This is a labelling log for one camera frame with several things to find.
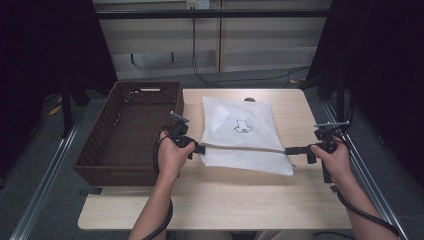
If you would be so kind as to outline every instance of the wrist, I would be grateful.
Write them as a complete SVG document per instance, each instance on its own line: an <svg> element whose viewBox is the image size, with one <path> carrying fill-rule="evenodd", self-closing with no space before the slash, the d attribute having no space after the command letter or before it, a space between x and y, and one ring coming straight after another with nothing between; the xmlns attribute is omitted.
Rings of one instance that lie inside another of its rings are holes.
<svg viewBox="0 0 424 240"><path fill-rule="evenodd" d="M160 172L156 184L166 184L166 185L174 185L177 181L178 175L168 174L165 172Z"/></svg>
<svg viewBox="0 0 424 240"><path fill-rule="evenodd" d="M337 189L343 195L347 194L347 193L351 192L351 190L359 187L359 184L356 181L356 178L353 174L349 174L349 175L343 176L341 178L335 178L335 179L333 179L333 182L334 182L334 184L336 184Z"/></svg>

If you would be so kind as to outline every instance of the black cable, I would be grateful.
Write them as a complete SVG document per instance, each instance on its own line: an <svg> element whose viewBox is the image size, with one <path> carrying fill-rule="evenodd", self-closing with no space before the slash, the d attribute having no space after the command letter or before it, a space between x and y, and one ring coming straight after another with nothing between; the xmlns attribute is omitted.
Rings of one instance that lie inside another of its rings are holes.
<svg viewBox="0 0 424 240"><path fill-rule="evenodd" d="M352 240L355 240L356 239L356 238L354 238L352 236L349 236L347 234L339 233L339 232L333 232L333 231L316 232L316 233L314 233L314 237L315 236L319 236L319 235L324 235L324 234L337 235L337 236L345 237L345 238L352 239Z"/></svg>
<svg viewBox="0 0 424 240"><path fill-rule="evenodd" d="M303 66L303 67L295 67L289 70L287 74L276 76L276 77L270 77L270 78L253 78L253 79L229 79L229 80L220 80L220 81L207 81L205 80L199 73L197 69L197 60L196 60L196 19L192 19L193 22L193 50L191 55L191 65L193 68L194 75L202 82L218 87L218 88L224 88L223 86L216 85L217 83L226 83L226 82L238 82L238 81L268 81L268 80L275 80L278 78L284 78L287 77L287 83L283 88L286 88L288 85L290 74L293 74L295 72L299 72L303 69L310 68L309 66Z"/></svg>
<svg viewBox="0 0 424 240"><path fill-rule="evenodd" d="M305 67L295 67L295 68L290 69L290 70L289 70L289 72L287 73L287 82L286 82L286 84L283 86L283 88L287 88L287 86L289 85L289 82L290 82L290 74L292 73L292 71L293 71L293 70L295 70L295 69L299 69L298 71L300 71L300 70L305 69L305 68L309 68L309 66L305 66Z"/></svg>
<svg viewBox="0 0 424 240"><path fill-rule="evenodd" d="M355 206L353 206L352 204L350 204L348 201L346 201L346 199L344 199L343 195L337 191L337 197L339 198L340 202L349 210L351 210L352 212L358 214L361 217L364 217L368 220L370 220L371 222L374 222L388 230L390 230L391 232L393 232L397 237L399 237L399 231L397 230L397 228L395 228L395 226L391 225L390 223L375 217L369 213L366 213L358 208L356 208Z"/></svg>
<svg viewBox="0 0 424 240"><path fill-rule="evenodd" d="M209 82L209 81L206 81L205 79L203 79L203 77L199 74L199 71L197 70L197 61L196 61L196 19L193 18L192 19L192 22L193 22L193 52L192 52L192 55L191 55L191 65L193 67L194 75L196 75L196 77L200 81L202 81L202 82L204 82L206 84L209 84L209 85L212 85L212 86L218 87L218 88L223 88L222 86L216 85L216 84L214 84L212 82Z"/></svg>
<svg viewBox="0 0 424 240"><path fill-rule="evenodd" d="M159 176L159 162L158 162L159 147L160 147L160 144L162 143L162 141L165 138L168 138L168 136L166 136L162 139L160 138L161 132L165 129L169 129L169 128L168 127L162 127L161 130L157 133L155 144L154 144L154 147L153 147L153 169L156 173L156 176ZM172 199L170 199L168 214L167 214L165 220L155 231L153 231L151 234L149 234L147 237L145 237L144 240L152 240L155 237L157 237L161 232L163 232L166 229L166 227L168 227L168 224L171 222L173 213L174 213L174 206L172 204Z"/></svg>
<svg viewBox="0 0 424 240"><path fill-rule="evenodd" d="M347 144L346 140L343 139L342 134L341 133L338 133L336 131L337 131L337 129L335 128L332 131L330 131L330 133L340 139L340 141L336 141L336 142L342 142L346 146L346 148L347 148L347 150L349 152L349 155L350 155L350 147L349 147L349 145ZM375 217L375 216L373 216L373 215L371 215L369 213L366 213L366 212L364 212L364 211L356 208L351 203L349 203L348 201L346 201L346 199L344 199L343 195L339 191L337 191L337 197L339 198L340 202L346 208L350 209L352 212L354 212L354 213L358 214L359 216L364 217L364 218L366 218L366 219L368 219L368 220L370 220L370 221L372 221L372 222L374 222L376 224L379 224L380 226L382 226L382 227L390 230L397 237L399 237L399 231L397 230L396 227L394 227L390 223L388 223L388 222L386 222L386 221L384 221L384 220L382 220L380 218L377 218L377 217Z"/></svg>

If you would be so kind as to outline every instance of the wooden table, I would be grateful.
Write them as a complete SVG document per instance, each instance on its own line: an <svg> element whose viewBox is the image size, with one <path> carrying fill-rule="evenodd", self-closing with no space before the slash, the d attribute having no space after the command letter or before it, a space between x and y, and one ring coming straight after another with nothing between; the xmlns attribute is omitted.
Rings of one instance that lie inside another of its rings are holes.
<svg viewBox="0 0 424 240"><path fill-rule="evenodd" d="M283 146L316 142L314 118L300 90L185 89L188 136L200 140L204 129L202 97L272 104L275 128ZM181 170L172 194L175 230L350 229L345 208L323 183L321 164L306 155L290 156L294 176L204 167L199 157ZM143 209L151 187L105 187L89 195L78 225L86 230L129 230Z"/></svg>

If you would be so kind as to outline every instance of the handheld controller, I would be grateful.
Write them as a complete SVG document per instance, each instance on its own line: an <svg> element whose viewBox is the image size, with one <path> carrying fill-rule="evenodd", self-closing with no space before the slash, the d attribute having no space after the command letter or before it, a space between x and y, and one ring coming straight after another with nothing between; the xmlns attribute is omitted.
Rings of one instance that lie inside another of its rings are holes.
<svg viewBox="0 0 424 240"><path fill-rule="evenodd" d="M317 129L317 130L315 130L314 133L315 133L315 136L317 137L317 139L321 140L321 143L317 143L315 145L317 145L322 150L324 150L324 151L326 151L330 154L337 150L337 144L334 142L333 134L331 134L330 131L325 130L325 129ZM312 144L308 145L306 147L307 148L306 156L308 158L309 164L313 164L313 163L317 162L316 156L311 150L311 146L312 146ZM328 171L327 167L325 166L325 164L322 160L321 160L321 164L322 164L322 174L323 174L323 177L324 177L324 182L325 183L332 183L333 181L331 181L330 172Z"/></svg>
<svg viewBox="0 0 424 240"><path fill-rule="evenodd" d="M185 148L188 144L194 142L195 147L193 153L204 155L206 153L205 146L202 146L194 139L185 136L188 131L188 126L186 123L189 122L189 120L174 112L171 112L170 114L175 123L169 128L169 138L180 148ZM188 155L188 159L193 158L193 153Z"/></svg>
<svg viewBox="0 0 424 240"><path fill-rule="evenodd" d="M346 125L350 124L348 121L345 123L327 123L327 124L321 124L321 125L315 125L318 127L317 130L314 131L315 136L318 140L320 140L320 143L316 144L310 144L306 147L293 147L293 148L286 148L285 153L286 155L298 155L298 154L306 154L308 164L314 164L317 162L315 154L312 152L311 146L317 145L324 151L328 153L333 153L337 150L337 143L333 139L333 132L329 129L326 129L327 126L339 126L339 125ZM327 167L325 166L324 162L321 160L322 164L322 173L324 177L325 183L332 183L331 181L331 175L328 171Z"/></svg>

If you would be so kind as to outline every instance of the finger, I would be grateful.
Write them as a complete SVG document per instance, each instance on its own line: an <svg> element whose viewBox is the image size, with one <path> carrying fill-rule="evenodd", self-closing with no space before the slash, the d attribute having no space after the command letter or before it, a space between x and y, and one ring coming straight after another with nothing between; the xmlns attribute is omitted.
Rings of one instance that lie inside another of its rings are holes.
<svg viewBox="0 0 424 240"><path fill-rule="evenodd" d="M195 149L194 142L190 142L187 146L185 146L181 150L184 152L185 155L188 156L190 153L192 153L194 151L194 149Z"/></svg>
<svg viewBox="0 0 424 240"><path fill-rule="evenodd" d="M325 158L326 159L330 155L326 151L324 151L320 147L318 147L317 145L312 145L311 150L315 154L315 156L317 156L317 158L321 158L321 159Z"/></svg>
<svg viewBox="0 0 424 240"><path fill-rule="evenodd" d="M166 136L168 136L168 135L169 135L169 133L168 133L167 130L163 130L162 132L160 132L160 138L161 139L164 138L164 137L166 137Z"/></svg>

